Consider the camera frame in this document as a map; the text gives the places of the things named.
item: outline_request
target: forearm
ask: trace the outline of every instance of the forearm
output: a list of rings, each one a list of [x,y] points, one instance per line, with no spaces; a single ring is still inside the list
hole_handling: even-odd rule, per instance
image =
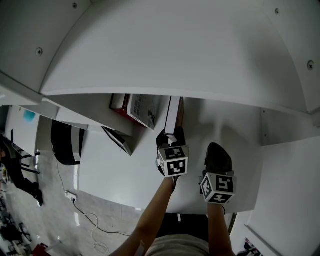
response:
[[[211,256],[233,256],[229,232],[221,205],[208,203],[209,250]]]
[[[153,199],[142,214],[132,235],[112,255],[135,255],[141,242],[144,244],[144,253],[148,251],[156,239],[165,217],[172,189],[172,178],[164,178]]]

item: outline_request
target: white shelf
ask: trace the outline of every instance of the white shelf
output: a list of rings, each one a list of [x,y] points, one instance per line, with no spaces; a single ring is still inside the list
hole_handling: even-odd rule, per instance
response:
[[[82,147],[79,189],[91,195],[145,209],[163,180],[156,167],[156,138],[164,129],[168,97],[163,97],[154,130],[140,128],[132,156],[106,134],[86,131]],[[208,145],[216,142],[230,154],[238,178],[236,198],[228,213],[253,210],[262,171],[261,112],[257,107],[185,98],[184,132],[190,147],[188,174],[178,180],[168,212],[206,214],[199,176]]]
[[[283,39],[251,0],[98,1],[62,43],[41,93],[171,95],[307,111]]]

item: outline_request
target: white table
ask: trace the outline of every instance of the white table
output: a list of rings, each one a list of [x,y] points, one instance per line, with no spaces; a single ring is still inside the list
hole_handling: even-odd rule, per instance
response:
[[[79,189],[115,203],[145,209],[163,180],[156,167],[156,137],[165,126],[168,97],[163,97],[154,130],[141,129],[132,156],[106,134],[87,131],[84,136]],[[253,210],[262,171],[261,110],[234,103],[185,99],[184,133],[190,147],[188,174],[177,182],[167,211],[206,214],[199,176],[205,168],[208,145],[216,142],[230,154],[237,195],[227,213]]]

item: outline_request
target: power strip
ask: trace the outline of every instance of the power strip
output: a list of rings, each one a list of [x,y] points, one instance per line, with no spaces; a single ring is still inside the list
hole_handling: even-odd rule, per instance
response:
[[[66,198],[69,198],[70,200],[71,200],[71,202],[74,200],[75,202],[76,201],[78,201],[78,197],[77,197],[77,195],[76,194],[74,194],[74,193],[71,193],[71,192],[69,192],[69,191],[64,191],[64,196],[66,197]]]

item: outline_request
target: white wall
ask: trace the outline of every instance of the white wall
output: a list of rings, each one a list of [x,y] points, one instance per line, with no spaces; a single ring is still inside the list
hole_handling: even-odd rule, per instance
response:
[[[282,256],[309,256],[320,245],[320,137],[265,146],[248,226]]]

